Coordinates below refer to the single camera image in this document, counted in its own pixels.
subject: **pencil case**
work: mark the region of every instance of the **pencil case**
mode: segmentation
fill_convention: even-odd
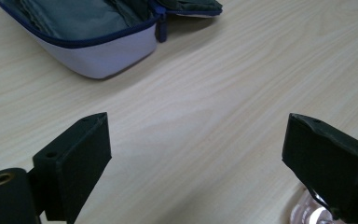
[[[167,38],[167,15],[214,17],[215,0],[0,0],[54,58],[80,75],[110,77]]]

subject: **black plastic bracket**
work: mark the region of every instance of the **black plastic bracket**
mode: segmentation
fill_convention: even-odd
[[[111,159],[107,114],[85,117],[33,157],[34,169],[0,171],[0,223],[74,223]]]
[[[282,160],[335,219],[358,223],[358,140],[318,119],[290,114]]]

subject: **brass insert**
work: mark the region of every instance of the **brass insert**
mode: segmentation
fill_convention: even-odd
[[[3,173],[0,174],[0,186],[6,184],[7,182],[9,182],[10,180],[12,180],[14,178],[14,174],[13,173]]]

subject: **mounting hole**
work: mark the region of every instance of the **mounting hole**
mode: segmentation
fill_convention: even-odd
[[[8,183],[10,180],[14,178],[13,173],[3,173],[0,174],[0,186]]]
[[[57,152],[48,152],[48,154],[46,154],[47,158],[54,158],[57,156]]]

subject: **table surface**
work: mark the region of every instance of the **table surface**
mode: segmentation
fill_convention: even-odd
[[[78,119],[109,117],[112,160],[76,223],[288,223],[289,113],[358,139],[358,0],[221,0],[105,80],[47,54],[0,8],[0,170]]]

